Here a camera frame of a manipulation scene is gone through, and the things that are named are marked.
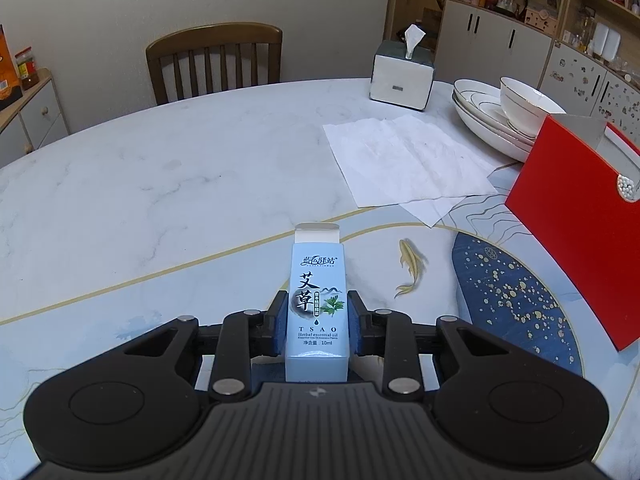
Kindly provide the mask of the red lid jar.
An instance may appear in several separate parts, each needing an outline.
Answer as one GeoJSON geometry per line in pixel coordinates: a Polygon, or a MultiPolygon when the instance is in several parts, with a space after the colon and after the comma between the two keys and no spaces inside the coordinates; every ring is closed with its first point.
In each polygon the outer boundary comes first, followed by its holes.
{"type": "Polygon", "coordinates": [[[24,90],[32,88],[39,82],[37,64],[32,47],[25,48],[14,55],[21,85],[24,90]]]}

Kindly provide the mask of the wooden chair behind table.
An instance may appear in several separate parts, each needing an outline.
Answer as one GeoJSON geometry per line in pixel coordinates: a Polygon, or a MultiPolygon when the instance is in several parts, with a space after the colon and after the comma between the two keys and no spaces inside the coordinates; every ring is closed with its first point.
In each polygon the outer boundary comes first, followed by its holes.
{"type": "Polygon", "coordinates": [[[157,105],[170,102],[164,70],[172,68],[175,98],[281,81],[283,32],[274,25],[228,22],[190,27],[145,49],[157,105]]]}

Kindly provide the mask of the green tissue box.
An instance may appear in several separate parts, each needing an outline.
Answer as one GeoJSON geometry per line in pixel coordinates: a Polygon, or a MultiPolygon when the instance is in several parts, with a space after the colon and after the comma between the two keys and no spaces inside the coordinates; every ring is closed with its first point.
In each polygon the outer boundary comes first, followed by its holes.
{"type": "Polygon", "coordinates": [[[371,100],[425,110],[435,67],[433,53],[419,46],[424,37],[425,32],[412,24],[404,32],[404,41],[382,41],[373,60],[371,100]]]}

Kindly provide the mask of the light blue herbal oil box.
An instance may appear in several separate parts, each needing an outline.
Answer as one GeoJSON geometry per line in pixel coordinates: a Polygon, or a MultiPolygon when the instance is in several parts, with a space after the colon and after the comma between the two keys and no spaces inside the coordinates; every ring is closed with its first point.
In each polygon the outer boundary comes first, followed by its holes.
{"type": "Polygon", "coordinates": [[[288,280],[287,382],[346,382],[345,253],[335,223],[296,226],[288,280]]]}

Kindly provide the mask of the white paper towel sheet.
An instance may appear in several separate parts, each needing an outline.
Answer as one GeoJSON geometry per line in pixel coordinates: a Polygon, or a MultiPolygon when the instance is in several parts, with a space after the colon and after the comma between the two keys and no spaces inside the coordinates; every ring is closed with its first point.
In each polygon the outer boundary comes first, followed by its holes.
{"type": "Polygon", "coordinates": [[[359,207],[398,205],[434,226],[471,196],[495,193],[501,162],[411,115],[325,125],[326,140],[359,207]]]}

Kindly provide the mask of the orange snack bag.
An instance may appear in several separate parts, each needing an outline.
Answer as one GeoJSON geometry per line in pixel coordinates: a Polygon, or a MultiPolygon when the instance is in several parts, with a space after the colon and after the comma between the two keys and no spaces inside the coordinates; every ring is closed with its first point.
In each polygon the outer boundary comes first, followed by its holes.
{"type": "Polygon", "coordinates": [[[0,110],[5,110],[23,96],[21,79],[12,61],[6,35],[0,25],[0,110]]]}

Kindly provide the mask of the white plate stack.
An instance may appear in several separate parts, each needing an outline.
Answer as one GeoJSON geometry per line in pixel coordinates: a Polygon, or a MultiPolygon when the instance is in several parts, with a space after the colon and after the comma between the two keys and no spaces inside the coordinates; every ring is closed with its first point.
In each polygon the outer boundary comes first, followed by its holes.
{"type": "Polygon", "coordinates": [[[457,79],[452,94],[462,122],[480,140],[519,162],[525,162],[536,136],[513,127],[500,104],[498,88],[473,79],[457,79]]]}

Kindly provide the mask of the white storage cabinets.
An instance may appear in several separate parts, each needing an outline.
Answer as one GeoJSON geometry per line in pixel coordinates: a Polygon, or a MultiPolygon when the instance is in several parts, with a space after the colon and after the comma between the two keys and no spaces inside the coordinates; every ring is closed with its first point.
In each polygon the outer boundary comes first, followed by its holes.
{"type": "Polygon", "coordinates": [[[498,87],[530,84],[567,113],[602,117],[639,142],[639,91],[602,63],[523,24],[461,2],[446,3],[435,54],[436,78],[498,87]]]}

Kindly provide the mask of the white bowl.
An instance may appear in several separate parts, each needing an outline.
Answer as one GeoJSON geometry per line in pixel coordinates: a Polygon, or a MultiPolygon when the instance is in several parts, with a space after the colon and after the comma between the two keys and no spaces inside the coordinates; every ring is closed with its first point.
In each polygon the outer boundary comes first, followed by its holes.
{"type": "Polygon", "coordinates": [[[510,77],[500,78],[500,105],[518,131],[536,136],[549,115],[565,110],[537,89],[510,77]]]}

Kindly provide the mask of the red white cardboard box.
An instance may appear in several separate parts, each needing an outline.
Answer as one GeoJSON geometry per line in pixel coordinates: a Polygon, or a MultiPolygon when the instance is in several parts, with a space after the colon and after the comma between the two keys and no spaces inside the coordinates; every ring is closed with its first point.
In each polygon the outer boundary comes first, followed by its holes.
{"type": "Polygon", "coordinates": [[[572,281],[617,350],[639,337],[639,149],[604,119],[546,118],[506,206],[572,281]],[[617,192],[622,174],[636,200],[617,192]]]}

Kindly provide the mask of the bag of white pellets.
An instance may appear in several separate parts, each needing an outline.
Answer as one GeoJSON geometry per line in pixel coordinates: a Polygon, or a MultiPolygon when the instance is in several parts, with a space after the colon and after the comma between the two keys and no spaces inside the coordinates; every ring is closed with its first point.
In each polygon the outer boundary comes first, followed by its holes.
{"type": "Polygon", "coordinates": [[[616,180],[617,192],[626,202],[633,203],[636,200],[636,185],[634,180],[620,174],[616,180]]]}

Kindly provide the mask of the white sideboard cabinet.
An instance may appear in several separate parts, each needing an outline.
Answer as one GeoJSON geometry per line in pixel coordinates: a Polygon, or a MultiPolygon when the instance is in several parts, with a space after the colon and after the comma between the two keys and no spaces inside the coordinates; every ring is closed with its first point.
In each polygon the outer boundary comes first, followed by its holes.
{"type": "Polygon", "coordinates": [[[0,167],[68,136],[50,70],[38,70],[40,81],[1,111],[0,167]]]}

